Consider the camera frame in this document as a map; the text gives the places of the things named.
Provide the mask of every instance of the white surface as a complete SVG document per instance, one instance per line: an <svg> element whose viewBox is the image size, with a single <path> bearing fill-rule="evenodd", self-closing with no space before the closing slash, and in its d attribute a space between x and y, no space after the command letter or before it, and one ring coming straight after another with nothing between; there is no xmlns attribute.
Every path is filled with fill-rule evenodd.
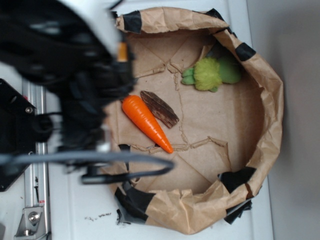
<svg viewBox="0 0 320 240"><path fill-rule="evenodd" d="M279 159L269 175L275 240L320 236L320 2L248 0L253 47L284 82Z"/></svg>
<svg viewBox="0 0 320 240"><path fill-rule="evenodd" d="M180 7L194 11L217 9L240 40L251 45L251 36L245 0L231 3L227 0L127 0L117 9L119 14L151 7ZM56 111L54 100L48 99L47 110ZM265 181L259 195L252 200L253 209L245 211L233 225L223 220L212 227L186 236L179 232L138 224L117 225L118 206L106 185L81 185L83 172L65 174L58 165L49 166L51 222L53 240L272 240L273 230L270 211L268 182Z"/></svg>
<svg viewBox="0 0 320 240"><path fill-rule="evenodd" d="M14 239L23 208L25 208L25 181L22 174L7 191L0 192L0 223L5 226L3 240Z"/></svg>
<svg viewBox="0 0 320 240"><path fill-rule="evenodd" d="M272 240L268 181L252 200L253 209L245 211L232 225L220 220L194 235L160 227L117 222L118 206L106 185L82 185L85 172L65 174L63 166L51 165L50 186L53 240Z"/></svg>

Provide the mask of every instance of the screw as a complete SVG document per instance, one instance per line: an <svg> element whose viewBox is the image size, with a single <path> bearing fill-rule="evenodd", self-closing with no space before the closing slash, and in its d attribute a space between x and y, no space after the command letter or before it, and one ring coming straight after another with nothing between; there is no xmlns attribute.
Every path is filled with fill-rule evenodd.
<svg viewBox="0 0 320 240"><path fill-rule="evenodd" d="M29 214L29 221L31 223L36 223L39 221L39 219L40 219L40 215L37 212L33 211Z"/></svg>
<svg viewBox="0 0 320 240"><path fill-rule="evenodd" d="M34 110L33 110L32 107L30 107L30 106L28 106L28 107L25 109L25 112L26 112L27 114L32 114L33 111L34 111Z"/></svg>
<svg viewBox="0 0 320 240"><path fill-rule="evenodd" d="M25 230L23 231L23 235L24 235L24 236L30 236L30 235L31 235L31 230L30 230L30 229L25 229Z"/></svg>

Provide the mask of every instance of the green plush toy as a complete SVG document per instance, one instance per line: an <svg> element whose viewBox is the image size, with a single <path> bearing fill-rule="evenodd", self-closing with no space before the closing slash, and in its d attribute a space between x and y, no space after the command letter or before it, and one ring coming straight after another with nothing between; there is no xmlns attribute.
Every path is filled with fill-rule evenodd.
<svg viewBox="0 0 320 240"><path fill-rule="evenodd" d="M222 84L235 84L241 79L241 70L237 60L230 55L219 59L205 57L196 62L194 67L182 73L182 83L195 85L200 91L218 91Z"/></svg>

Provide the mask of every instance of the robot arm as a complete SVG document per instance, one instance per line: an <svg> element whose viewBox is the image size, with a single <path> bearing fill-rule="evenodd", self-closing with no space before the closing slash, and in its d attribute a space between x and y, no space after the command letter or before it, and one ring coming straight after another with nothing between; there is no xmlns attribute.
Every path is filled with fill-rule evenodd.
<svg viewBox="0 0 320 240"><path fill-rule="evenodd" d="M60 100L60 151L94 149L102 107L132 89L131 59L103 1L0 0L0 61Z"/></svg>

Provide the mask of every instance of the orange carrot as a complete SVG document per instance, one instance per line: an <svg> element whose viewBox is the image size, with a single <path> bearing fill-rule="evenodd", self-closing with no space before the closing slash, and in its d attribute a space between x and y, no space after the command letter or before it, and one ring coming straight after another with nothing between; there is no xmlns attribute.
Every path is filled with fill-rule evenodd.
<svg viewBox="0 0 320 240"><path fill-rule="evenodd" d="M122 110L145 135L163 150L170 154L174 152L156 118L139 96L127 96L122 102Z"/></svg>

